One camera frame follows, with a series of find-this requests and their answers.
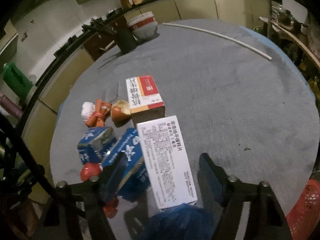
screw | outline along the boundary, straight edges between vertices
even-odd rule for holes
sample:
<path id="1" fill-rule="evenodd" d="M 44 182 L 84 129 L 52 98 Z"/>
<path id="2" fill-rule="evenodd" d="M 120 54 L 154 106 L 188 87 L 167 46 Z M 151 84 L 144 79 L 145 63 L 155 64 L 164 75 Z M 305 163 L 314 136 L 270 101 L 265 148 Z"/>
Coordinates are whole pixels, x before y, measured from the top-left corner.
<path id="1" fill-rule="evenodd" d="M 91 182 L 96 182 L 96 181 L 98 181 L 98 179 L 99 179 L 99 177 L 98 177 L 97 175 L 93 175 L 93 176 L 90 177 L 89 180 L 90 180 Z"/>
<path id="2" fill-rule="evenodd" d="M 68 185 L 68 183 L 67 183 L 66 181 L 64 181 L 64 180 L 59 181 L 59 182 L 57 183 L 57 187 L 59 187 L 59 188 L 63 188 L 63 187 L 65 187 L 66 185 Z"/>
<path id="3" fill-rule="evenodd" d="M 267 182 L 267 181 L 265 181 L 265 180 L 261 182 L 261 185 L 262 185 L 263 187 L 269 187 L 269 186 L 270 186 L 269 182 Z"/>
<path id="4" fill-rule="evenodd" d="M 231 176 L 228 177 L 228 180 L 230 182 L 236 182 L 238 180 L 238 178 L 236 176 L 231 175 Z"/>

round table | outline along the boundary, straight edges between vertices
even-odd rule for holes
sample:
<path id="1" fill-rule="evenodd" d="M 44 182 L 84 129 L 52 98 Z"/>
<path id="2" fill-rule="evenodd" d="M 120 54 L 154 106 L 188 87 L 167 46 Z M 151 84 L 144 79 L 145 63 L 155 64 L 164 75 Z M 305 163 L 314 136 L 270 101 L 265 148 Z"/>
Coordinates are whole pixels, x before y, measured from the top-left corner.
<path id="1" fill-rule="evenodd" d="M 306 81 L 277 46 L 246 28 L 219 20 L 176 23 L 238 39 L 272 60 L 207 33 L 163 25 L 157 38 L 126 55 L 114 47 L 79 77 L 63 105 L 50 151 L 54 182 L 81 182 L 76 145 L 87 130 L 80 116 L 82 103 L 111 100 L 117 94 L 127 100 L 125 79 L 150 74 L 165 115 L 178 118 L 196 205 L 211 210 L 218 221 L 221 209 L 199 172 L 199 155 L 207 152 L 243 182 L 267 180 L 287 214 L 308 181 L 319 143 L 319 114 Z M 109 118 L 106 125 L 112 124 Z M 115 128 L 116 135 L 131 125 Z M 148 217 L 157 213 L 152 189 L 135 203 L 121 199 L 118 210 L 109 220 L 116 238 L 135 239 Z M 242 219 L 237 238 L 245 225 Z"/>

blue plastic bag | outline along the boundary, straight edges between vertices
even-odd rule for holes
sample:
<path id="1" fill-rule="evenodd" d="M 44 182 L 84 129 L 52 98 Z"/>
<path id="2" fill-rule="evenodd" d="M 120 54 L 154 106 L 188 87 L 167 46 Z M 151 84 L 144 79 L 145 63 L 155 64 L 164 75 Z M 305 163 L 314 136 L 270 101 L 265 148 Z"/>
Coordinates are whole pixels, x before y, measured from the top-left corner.
<path id="1" fill-rule="evenodd" d="M 210 240 L 214 229 L 209 212 L 182 204 L 153 216 L 141 233 L 140 240 Z"/>

green plastic pitcher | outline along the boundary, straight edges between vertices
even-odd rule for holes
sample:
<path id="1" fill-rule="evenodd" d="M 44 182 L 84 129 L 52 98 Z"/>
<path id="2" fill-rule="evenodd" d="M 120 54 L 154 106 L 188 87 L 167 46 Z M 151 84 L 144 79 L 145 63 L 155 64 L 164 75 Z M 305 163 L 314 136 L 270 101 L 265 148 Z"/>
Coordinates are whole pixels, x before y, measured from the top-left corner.
<path id="1" fill-rule="evenodd" d="M 13 63 L 7 63 L 4 66 L 3 80 L 8 87 L 22 100 L 27 98 L 33 84 Z"/>

kitchen counter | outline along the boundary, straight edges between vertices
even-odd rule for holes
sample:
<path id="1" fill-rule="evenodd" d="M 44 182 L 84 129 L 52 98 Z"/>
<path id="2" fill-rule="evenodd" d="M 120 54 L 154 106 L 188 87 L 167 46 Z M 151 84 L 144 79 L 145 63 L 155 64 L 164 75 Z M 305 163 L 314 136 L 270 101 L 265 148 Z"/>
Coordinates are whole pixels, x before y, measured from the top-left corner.
<path id="1" fill-rule="evenodd" d="M 139 5 L 133 5 L 130 9 L 125 9 L 121 12 L 118 12 L 115 15 L 112 15 L 111 17 L 107 18 L 105 20 L 105 24 L 111 24 L 112 22 L 116 21 L 120 17 L 122 17 L 124 14 L 139 9 L 145 5 L 151 4 L 153 2 L 160 1 L 160 0 L 144 0 Z M 282 0 L 273 0 L 277 3 L 282 3 Z M 48 68 L 45 70 L 45 72 L 42 74 L 42 76 L 39 78 L 39 80 L 36 83 L 37 89 L 35 93 L 33 94 L 30 102 L 25 107 L 24 114 L 22 116 L 22 119 L 16 126 L 16 130 L 19 134 L 22 134 L 23 129 L 25 127 L 25 124 L 29 118 L 30 112 L 32 108 L 34 107 L 35 103 L 37 102 L 41 92 L 43 91 L 46 84 L 49 82 L 50 78 L 53 76 L 53 74 L 59 69 L 59 67 L 65 62 L 65 60 L 77 49 L 79 48 L 87 39 L 92 37 L 95 34 L 94 31 L 85 31 L 83 34 L 81 34 L 79 37 L 72 37 L 72 41 L 69 42 L 69 45 L 65 45 L 62 49 L 59 49 L 55 53 L 57 56 L 56 59 L 48 66 Z"/>

